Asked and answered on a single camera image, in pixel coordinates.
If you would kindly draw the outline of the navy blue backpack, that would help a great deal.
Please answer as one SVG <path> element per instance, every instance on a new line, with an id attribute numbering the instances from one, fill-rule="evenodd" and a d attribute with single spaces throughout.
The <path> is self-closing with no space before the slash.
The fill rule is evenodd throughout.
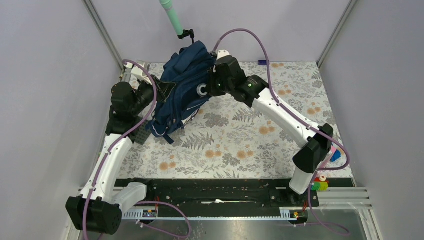
<path id="1" fill-rule="evenodd" d="M 163 66 L 160 80 L 169 83 L 169 96 L 166 102 L 156 104 L 152 120 L 147 124 L 147 129 L 155 137 L 173 144 L 170 134 L 183 129 L 209 101 L 209 95 L 200 97 L 197 94 L 197 87 L 207 84 L 208 70 L 215 61 L 204 43 L 196 41 L 174 53 Z"/>

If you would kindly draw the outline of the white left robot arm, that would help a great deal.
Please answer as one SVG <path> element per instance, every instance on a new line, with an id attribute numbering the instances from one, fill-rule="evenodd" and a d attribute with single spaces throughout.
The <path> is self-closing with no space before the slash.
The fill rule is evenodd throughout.
<path id="1" fill-rule="evenodd" d="M 150 104 L 163 103 L 175 87 L 173 82 L 141 80 L 137 89 L 121 81 L 111 89 L 111 106 L 104 144 L 98 162 L 79 196 L 69 197 L 65 208 L 77 230 L 113 235 L 123 215 L 137 202 L 152 204 L 155 192 L 143 183 L 131 183 L 113 194 L 123 160 L 136 141 L 146 118 L 139 114 Z"/>

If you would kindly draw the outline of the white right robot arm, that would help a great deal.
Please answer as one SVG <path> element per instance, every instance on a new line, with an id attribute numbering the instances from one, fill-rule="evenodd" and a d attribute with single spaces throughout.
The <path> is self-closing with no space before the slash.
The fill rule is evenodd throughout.
<path id="1" fill-rule="evenodd" d="M 226 50 L 213 54 L 214 67 L 206 92 L 212 97 L 231 95 L 237 102 L 270 118 L 300 147 L 294 155 L 295 170 L 289 182 L 287 201 L 293 206 L 301 205 L 314 174 L 332 149 L 334 129 L 329 124 L 320 126 L 308 119 L 278 97 L 271 86 L 257 75 L 246 76 L 238 60 Z"/>

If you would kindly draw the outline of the clear tape roll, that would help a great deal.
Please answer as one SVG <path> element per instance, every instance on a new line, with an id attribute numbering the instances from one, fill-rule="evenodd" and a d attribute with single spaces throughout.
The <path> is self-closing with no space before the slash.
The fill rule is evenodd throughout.
<path id="1" fill-rule="evenodd" d="M 205 83 L 199 84 L 196 88 L 196 92 L 200 97 L 205 97 L 208 95 L 207 85 Z"/>

